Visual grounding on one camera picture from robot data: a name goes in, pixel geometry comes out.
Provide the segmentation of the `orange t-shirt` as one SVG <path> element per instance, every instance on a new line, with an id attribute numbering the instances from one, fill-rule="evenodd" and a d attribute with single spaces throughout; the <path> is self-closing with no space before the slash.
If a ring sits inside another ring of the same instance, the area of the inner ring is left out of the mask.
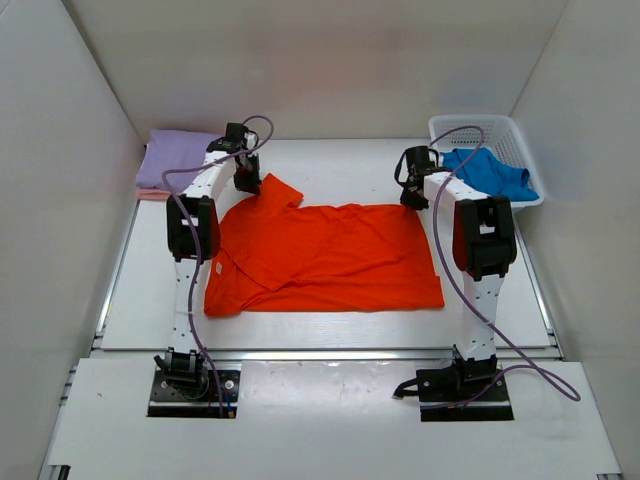
<path id="1" fill-rule="evenodd" d="M 441 281 L 417 212 L 393 204 L 306 206 L 269 174 L 231 207 L 211 262 L 204 313 L 442 309 Z"/>

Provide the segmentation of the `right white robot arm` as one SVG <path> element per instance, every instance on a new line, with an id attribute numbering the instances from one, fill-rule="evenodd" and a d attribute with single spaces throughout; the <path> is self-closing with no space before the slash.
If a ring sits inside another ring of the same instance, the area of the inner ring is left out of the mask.
<path id="1" fill-rule="evenodd" d="M 517 247 L 509 199 L 474 189 L 439 166 L 438 159 L 426 145 L 411 147 L 394 171 L 403 188 L 402 205 L 417 210 L 443 207 L 452 215 L 452 258 L 463 280 L 462 324 L 452 363 L 424 370 L 417 378 L 426 388 L 449 389 L 467 401 L 498 372 L 498 296 Z"/>

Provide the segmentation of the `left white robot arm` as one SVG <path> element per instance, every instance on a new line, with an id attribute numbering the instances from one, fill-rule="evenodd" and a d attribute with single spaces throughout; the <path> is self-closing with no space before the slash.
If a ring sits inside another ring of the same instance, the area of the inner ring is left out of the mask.
<path id="1" fill-rule="evenodd" d="M 216 201 L 223 188 L 233 180 L 242 192 L 260 193 L 259 147 L 260 137 L 247 121 L 229 123 L 225 134 L 207 145 L 199 166 L 162 173 L 170 192 L 167 243 L 176 278 L 173 333 L 156 363 L 167 384 L 188 401 L 226 399 L 214 361 L 196 330 L 196 294 L 202 268 L 220 249 Z"/>

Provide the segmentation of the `blue t-shirt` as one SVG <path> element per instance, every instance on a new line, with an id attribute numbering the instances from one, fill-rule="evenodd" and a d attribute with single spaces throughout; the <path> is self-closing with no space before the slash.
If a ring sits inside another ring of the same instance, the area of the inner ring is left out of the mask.
<path id="1" fill-rule="evenodd" d="M 506 196 L 511 202 L 531 202 L 539 195 L 529 187 L 531 174 L 500 162 L 487 148 L 480 148 L 471 160 L 472 149 L 454 149 L 442 154 L 445 168 L 456 171 L 456 177 L 475 190 L 491 196 Z"/>

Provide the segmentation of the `folded purple t-shirt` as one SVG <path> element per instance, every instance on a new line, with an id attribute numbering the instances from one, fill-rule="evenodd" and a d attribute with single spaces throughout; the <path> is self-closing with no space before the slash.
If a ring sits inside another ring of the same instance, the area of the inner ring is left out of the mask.
<path id="1" fill-rule="evenodd" d="M 200 167 L 209 144 L 220 134 L 152 129 L 135 185 L 140 189 L 165 190 L 162 173 L 171 169 Z"/>

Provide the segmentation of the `white plastic basket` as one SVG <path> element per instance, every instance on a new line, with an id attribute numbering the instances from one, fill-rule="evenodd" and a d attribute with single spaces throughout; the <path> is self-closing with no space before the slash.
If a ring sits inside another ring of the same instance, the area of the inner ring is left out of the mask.
<path id="1" fill-rule="evenodd" d="M 429 119 L 428 128 L 433 148 L 440 153 L 455 148 L 473 149 L 483 139 L 482 147 L 491 151 L 500 163 L 528 170 L 526 187 L 534 191 L 537 198 L 512 202 L 515 211 L 540 205 L 544 201 L 544 189 L 534 158 L 511 117 L 497 114 L 436 115 Z"/>

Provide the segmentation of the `folded pink t-shirt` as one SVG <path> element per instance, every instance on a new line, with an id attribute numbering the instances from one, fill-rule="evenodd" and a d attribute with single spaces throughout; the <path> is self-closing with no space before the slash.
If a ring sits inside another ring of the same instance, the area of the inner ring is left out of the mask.
<path id="1" fill-rule="evenodd" d="M 171 196 L 171 193 L 156 188 L 137 188 L 136 196 L 139 200 L 143 201 L 166 201 Z"/>

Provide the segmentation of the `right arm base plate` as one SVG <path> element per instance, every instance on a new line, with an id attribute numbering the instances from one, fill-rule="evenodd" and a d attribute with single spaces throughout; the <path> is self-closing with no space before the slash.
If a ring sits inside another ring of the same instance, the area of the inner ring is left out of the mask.
<path id="1" fill-rule="evenodd" d="M 497 359 L 455 359 L 438 369 L 418 369 L 393 397 L 417 397 L 422 422 L 499 422 L 515 419 Z"/>

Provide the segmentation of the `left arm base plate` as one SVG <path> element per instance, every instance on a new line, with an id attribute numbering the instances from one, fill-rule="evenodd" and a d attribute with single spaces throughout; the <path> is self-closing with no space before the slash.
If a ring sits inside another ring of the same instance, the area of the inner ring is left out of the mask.
<path id="1" fill-rule="evenodd" d="M 218 370 L 221 394 L 218 395 L 214 375 L 195 388 L 170 380 L 159 368 L 154 372 L 149 393 L 147 416 L 151 418 L 235 419 L 241 386 L 241 368 Z"/>

